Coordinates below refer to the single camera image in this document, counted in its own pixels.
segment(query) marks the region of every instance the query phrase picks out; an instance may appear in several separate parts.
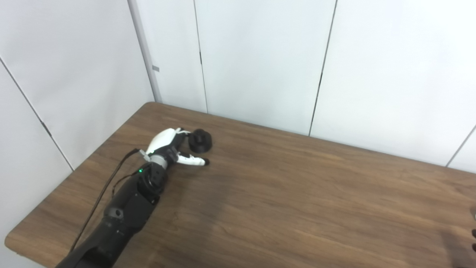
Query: black round object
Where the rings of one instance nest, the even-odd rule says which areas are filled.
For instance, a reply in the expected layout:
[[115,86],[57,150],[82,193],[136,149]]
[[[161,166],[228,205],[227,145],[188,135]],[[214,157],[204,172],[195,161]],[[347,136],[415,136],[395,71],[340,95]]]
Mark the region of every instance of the black round object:
[[211,135],[203,129],[197,129],[188,135],[188,145],[194,153],[208,152],[211,148]]

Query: white wall panel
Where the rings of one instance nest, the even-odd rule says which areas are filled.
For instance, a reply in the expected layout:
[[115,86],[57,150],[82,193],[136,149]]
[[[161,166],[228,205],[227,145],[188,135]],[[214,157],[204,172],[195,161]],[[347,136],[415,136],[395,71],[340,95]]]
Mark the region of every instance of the white wall panel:
[[192,0],[137,0],[165,104],[207,112]]
[[334,0],[196,0],[209,113],[308,134]]
[[153,101],[126,0],[4,2],[0,56],[73,167]]
[[476,173],[476,131],[468,137],[449,167]]
[[446,165],[475,124],[474,10],[339,0],[311,136]]
[[[71,173],[35,113],[0,63],[0,238]],[[0,267],[42,266],[0,246]]]

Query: black cable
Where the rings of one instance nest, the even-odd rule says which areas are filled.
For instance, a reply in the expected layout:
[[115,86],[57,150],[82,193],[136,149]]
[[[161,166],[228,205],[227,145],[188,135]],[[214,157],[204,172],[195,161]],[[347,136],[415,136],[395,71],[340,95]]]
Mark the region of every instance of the black cable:
[[116,186],[117,186],[121,181],[123,181],[123,180],[129,178],[130,176],[132,176],[132,175],[134,175],[134,174],[135,174],[135,172],[132,173],[132,174],[129,174],[129,175],[125,175],[124,177],[120,178],[120,179],[114,184],[114,186],[112,187],[112,197],[114,197],[114,192],[116,191]]
[[74,247],[75,247],[76,244],[78,243],[78,240],[79,240],[79,238],[81,237],[81,235],[83,234],[84,229],[86,229],[86,225],[88,225],[89,220],[91,220],[91,217],[92,217],[94,211],[96,210],[96,208],[98,207],[99,202],[101,201],[101,198],[102,198],[102,196],[104,195],[104,192],[105,192],[106,189],[108,188],[109,184],[111,183],[111,181],[112,181],[112,179],[114,178],[114,176],[116,175],[116,173],[119,171],[119,169],[120,169],[120,167],[122,166],[122,164],[123,164],[131,155],[137,153],[138,151],[139,151],[139,149],[136,148],[136,149],[134,149],[134,150],[128,152],[128,153],[124,156],[124,158],[119,162],[119,164],[118,164],[118,166],[116,167],[116,169],[114,170],[114,172],[112,172],[111,177],[109,177],[109,179],[108,179],[107,182],[105,183],[104,187],[102,188],[101,193],[100,193],[99,196],[98,196],[98,199],[96,199],[96,203],[94,203],[94,206],[92,207],[91,212],[89,213],[88,217],[86,218],[86,221],[84,222],[83,226],[81,227],[81,230],[79,231],[78,236],[77,236],[76,239],[74,240],[73,245],[71,246],[71,249],[69,250],[70,253],[74,250]]

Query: wood grain tabletop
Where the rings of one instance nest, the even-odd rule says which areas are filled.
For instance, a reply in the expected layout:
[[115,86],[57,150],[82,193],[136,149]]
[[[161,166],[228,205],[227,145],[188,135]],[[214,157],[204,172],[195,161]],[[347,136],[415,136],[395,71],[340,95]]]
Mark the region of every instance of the wood grain tabletop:
[[[159,103],[123,124],[6,246],[55,267],[122,157],[170,127],[209,131],[211,164],[169,169],[153,215],[114,267],[476,267],[475,174]],[[132,156],[115,180],[142,163]]]

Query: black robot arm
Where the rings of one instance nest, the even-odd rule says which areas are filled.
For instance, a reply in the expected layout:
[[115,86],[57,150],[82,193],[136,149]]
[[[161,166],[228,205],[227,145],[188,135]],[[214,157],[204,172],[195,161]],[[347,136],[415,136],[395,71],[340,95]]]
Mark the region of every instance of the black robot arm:
[[113,196],[101,222],[88,238],[56,268],[111,268],[132,236],[145,226],[159,202],[167,181],[167,167],[173,163],[209,164],[208,159],[178,151],[184,138],[189,135],[190,132],[180,128],[159,133],[147,152],[143,152],[147,163],[134,172]]

